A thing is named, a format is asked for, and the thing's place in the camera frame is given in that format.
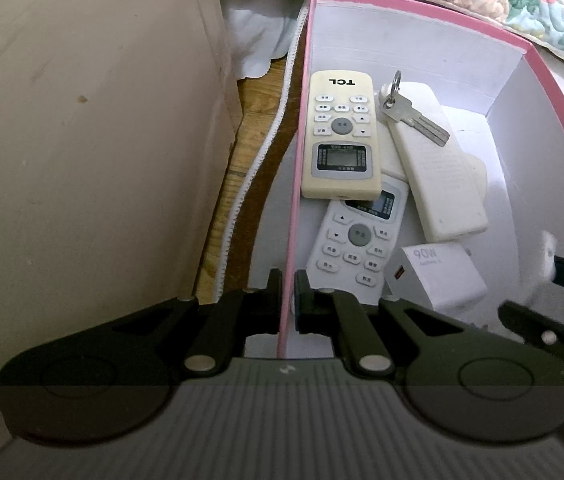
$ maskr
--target key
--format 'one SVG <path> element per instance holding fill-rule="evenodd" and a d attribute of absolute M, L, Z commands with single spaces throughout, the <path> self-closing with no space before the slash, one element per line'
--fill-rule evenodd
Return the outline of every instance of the key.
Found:
<path fill-rule="evenodd" d="M 393 103 L 391 104 L 391 99 L 385 98 L 385 102 L 381 107 L 382 112 L 388 115 L 388 117 L 394 121 L 402 121 L 415 128 L 438 146 L 444 146 L 448 142 L 449 133 L 438 124 L 424 117 L 420 111 L 415 110 L 410 99 L 406 99 L 398 92 L 393 92 L 392 100 Z"/>

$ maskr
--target white power bank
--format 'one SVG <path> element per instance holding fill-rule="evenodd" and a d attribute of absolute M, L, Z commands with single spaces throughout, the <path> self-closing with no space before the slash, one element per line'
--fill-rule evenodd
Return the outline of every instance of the white power bank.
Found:
<path fill-rule="evenodd" d="M 404 172 L 401 160 L 399 160 L 398 150 L 395 147 L 393 136 L 382 121 L 377 121 L 377 140 L 380 145 L 380 160 L 382 161 L 382 174 L 397 178 L 402 182 L 408 183 L 409 178 Z M 466 163 L 471 170 L 472 177 L 477 187 L 479 198 L 482 203 L 486 201 L 486 192 L 488 190 L 488 174 L 486 165 L 477 156 L 471 153 L 464 153 Z"/>
<path fill-rule="evenodd" d="M 387 118 L 426 241 L 444 242 L 485 231 L 488 218 L 474 173 L 433 91 L 423 83 L 403 82 L 399 93 L 450 133 L 446 145 L 438 146 L 408 124 Z"/>

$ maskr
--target metal key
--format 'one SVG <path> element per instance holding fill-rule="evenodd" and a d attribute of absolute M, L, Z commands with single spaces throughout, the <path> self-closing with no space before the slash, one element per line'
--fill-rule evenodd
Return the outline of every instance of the metal key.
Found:
<path fill-rule="evenodd" d="M 398 70 L 395 74 L 395 79 L 393 79 L 391 92 L 386 96 L 382 104 L 382 112 L 394 121 L 402 121 L 415 128 L 438 146 L 444 146 L 448 142 L 450 134 L 439 124 L 424 117 L 420 111 L 413 108 L 411 100 L 399 94 L 400 79 L 401 72 Z"/>

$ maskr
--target pink box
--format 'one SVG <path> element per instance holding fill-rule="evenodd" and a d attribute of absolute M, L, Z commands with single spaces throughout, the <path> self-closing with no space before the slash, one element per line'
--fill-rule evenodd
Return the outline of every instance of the pink box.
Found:
<path fill-rule="evenodd" d="M 518 298 L 532 278 L 543 230 L 564 256 L 564 95 L 531 43 L 488 23 L 413 0 L 311 0 L 278 355 L 286 348 L 293 275 L 306 263 L 327 204 L 301 197 L 300 181 L 309 79 L 330 69 L 366 72 L 376 91 L 396 70 L 402 81 L 427 84 L 462 148 L 486 163 L 490 227 L 465 246 L 489 294 L 463 320 L 501 332 L 497 305 Z M 413 209 L 407 206 L 398 246 L 424 242 L 410 226 Z M 563 305 L 563 298 L 544 300 L 549 312 Z"/>

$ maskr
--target black round pad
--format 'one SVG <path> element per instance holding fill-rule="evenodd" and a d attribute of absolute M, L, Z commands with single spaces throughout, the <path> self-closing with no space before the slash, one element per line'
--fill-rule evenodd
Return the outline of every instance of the black round pad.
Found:
<path fill-rule="evenodd" d="M 0 372 L 11 433 L 86 444 L 131 431 L 166 402 L 169 370 L 142 338 L 103 330 L 25 351 Z"/>
<path fill-rule="evenodd" d="M 430 338 L 407 368 L 405 392 L 425 418 L 458 436 L 512 443 L 564 422 L 564 363 L 495 335 Z"/>

